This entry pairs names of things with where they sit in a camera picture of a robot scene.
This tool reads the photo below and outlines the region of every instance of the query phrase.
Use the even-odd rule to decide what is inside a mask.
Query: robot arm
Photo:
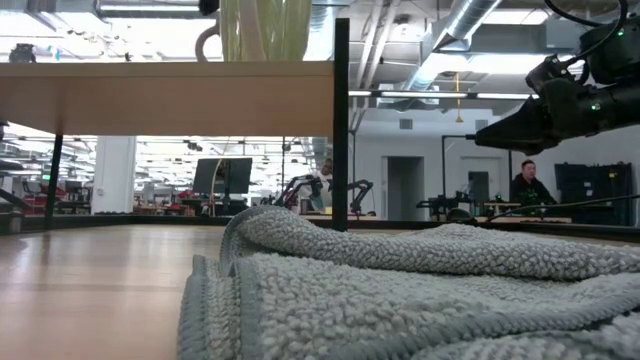
[[[621,18],[580,37],[581,54],[567,61],[549,56],[526,77],[537,96],[515,114],[476,133],[480,146],[535,155],[561,141],[640,124],[640,17]],[[585,60],[583,76],[568,67]],[[604,87],[585,85],[586,75]]]

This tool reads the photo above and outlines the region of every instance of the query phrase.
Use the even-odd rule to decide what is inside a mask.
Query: dark jacket
[[[536,178],[529,183],[524,179],[522,174],[518,174],[511,182],[509,200],[520,203],[522,206],[556,203],[547,188],[544,187],[544,184]]]

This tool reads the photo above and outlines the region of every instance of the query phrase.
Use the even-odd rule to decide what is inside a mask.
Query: man
[[[544,184],[536,179],[536,163],[532,160],[525,160],[522,172],[513,179],[510,201],[521,206],[556,203]]]

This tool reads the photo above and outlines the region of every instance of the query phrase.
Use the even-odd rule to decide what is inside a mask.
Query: computer monitor
[[[214,181],[213,192],[222,194],[225,192],[225,174],[229,171],[229,193],[247,194],[249,193],[249,182],[251,180],[252,158],[238,159],[200,159],[196,167],[196,175],[193,179],[193,192],[200,194],[211,193],[211,185]]]

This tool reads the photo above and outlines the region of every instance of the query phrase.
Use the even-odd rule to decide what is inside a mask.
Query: gray towel
[[[194,258],[178,358],[640,359],[639,270],[628,247],[461,225],[337,233],[252,208],[219,264]]]

